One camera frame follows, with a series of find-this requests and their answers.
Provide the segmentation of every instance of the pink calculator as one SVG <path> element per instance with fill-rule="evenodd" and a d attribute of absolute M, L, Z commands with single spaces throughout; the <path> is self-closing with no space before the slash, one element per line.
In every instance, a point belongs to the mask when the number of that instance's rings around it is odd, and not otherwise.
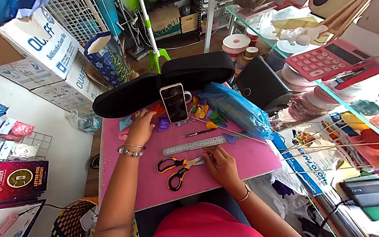
<path fill-rule="evenodd" d="M 315 81 L 329 74 L 348 71 L 370 57 L 348 42 L 336 39 L 319 48 L 288 57 L 285 61 L 308 81 Z"/>

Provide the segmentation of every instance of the craft table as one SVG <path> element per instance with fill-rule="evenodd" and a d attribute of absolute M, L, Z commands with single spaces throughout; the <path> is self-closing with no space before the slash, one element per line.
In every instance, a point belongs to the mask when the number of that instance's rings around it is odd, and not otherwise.
<path fill-rule="evenodd" d="M 158 102 L 155 102 L 147 109 L 151 109 Z M 104 119 L 102 127 L 102 142 L 101 142 L 101 165 L 99 171 L 99 202 L 103 200 L 104 193 L 109 184 L 109 179 L 112 175 L 119 153 L 118 147 L 124 141 L 118 138 L 119 136 L 119 121 L 121 119 Z M 240 132 L 242 129 L 228 119 L 228 129 L 235 132 Z M 171 147 L 188 142 L 203 140 L 206 138 L 217 137 L 222 135 L 222 132 L 230 133 L 223 129 L 217 129 L 212 132 L 196 135 L 193 137 L 179 139 L 179 136 L 206 130 L 206 124 L 201 121 L 194 121 L 183 124 L 180 127 L 171 124 L 168 130 L 158 132 L 157 126 L 159 119 L 153 117 L 152 124 L 156 127 L 153 129 L 152 136 L 147 142 L 147 149 L 144 150 L 144 156 L 140 158 L 139 163 L 139 178 L 137 185 L 137 196 L 135 201 L 135 211 L 154 207 L 166 202 L 171 202 L 183 197 L 188 197 L 197 193 L 208 191 L 220 187 L 213 179 L 203 164 L 195 165 L 185 174 L 182 187 L 173 192 L 168 189 L 169 176 L 181 169 L 176 167 L 168 170 L 163 174 L 157 172 L 156 167 L 159 161 L 165 158 L 162 153 L 163 148 Z M 280 168 L 280 154 L 271 141 L 264 140 L 268 144 L 259 143 L 249 138 L 238 140 L 234 144 L 224 143 L 223 148 L 234 158 L 238 166 L 239 177 L 243 180 L 254 178 L 274 169 Z M 178 159 L 195 159 L 202 155 L 203 150 L 197 149 L 178 154 L 173 154 Z"/>

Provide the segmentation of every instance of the pen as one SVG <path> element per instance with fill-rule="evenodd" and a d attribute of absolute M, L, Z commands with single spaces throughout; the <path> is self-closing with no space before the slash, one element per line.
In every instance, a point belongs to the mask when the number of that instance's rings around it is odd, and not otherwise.
<path fill-rule="evenodd" d="M 199 132 L 194 132 L 194 133 L 186 134 L 186 135 L 180 136 L 179 138 L 192 137 L 192 136 L 195 136 L 195 135 L 198 135 L 198 134 L 202 134 L 202 133 L 205 133 L 205 132 L 214 131 L 216 129 L 217 128 L 210 128 L 210 129 L 207 129 L 207 130 L 204 130 L 204 131 L 199 131 Z"/>

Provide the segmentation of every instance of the scissors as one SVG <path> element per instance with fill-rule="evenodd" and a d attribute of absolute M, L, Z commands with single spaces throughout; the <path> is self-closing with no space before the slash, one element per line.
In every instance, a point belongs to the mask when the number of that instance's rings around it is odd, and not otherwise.
<path fill-rule="evenodd" d="M 171 165 L 168 165 L 166 167 L 164 167 L 163 169 L 161 169 L 161 164 L 167 160 L 173 160 L 175 163 L 174 164 L 171 164 Z M 198 158 L 195 158 L 193 160 L 178 160 L 176 159 L 175 157 L 167 157 L 163 160 L 161 160 L 159 162 L 159 164 L 157 165 L 157 172 L 159 173 L 164 173 L 166 170 L 170 170 L 172 168 L 175 168 L 179 165 L 185 165 L 181 170 L 173 173 L 169 179 L 168 179 L 168 188 L 171 190 L 171 191 L 178 191 L 181 186 L 182 186 L 182 180 L 184 180 L 184 175 L 185 173 L 191 168 L 191 166 L 193 165 L 196 165 L 196 164 L 204 164 L 204 159 L 202 157 L 198 157 Z M 172 180 L 174 178 L 178 177 L 179 178 L 179 183 L 178 183 L 178 186 L 176 187 L 172 187 Z"/>

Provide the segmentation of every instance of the plastic water bottle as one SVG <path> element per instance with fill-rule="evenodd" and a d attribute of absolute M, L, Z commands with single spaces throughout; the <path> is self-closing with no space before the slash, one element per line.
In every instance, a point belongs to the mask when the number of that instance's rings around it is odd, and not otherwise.
<path fill-rule="evenodd" d="M 72 110 L 68 115 L 68 120 L 75 128 L 81 129 L 88 133 L 96 132 L 101 125 L 101 121 L 88 113 L 79 113 Z"/>

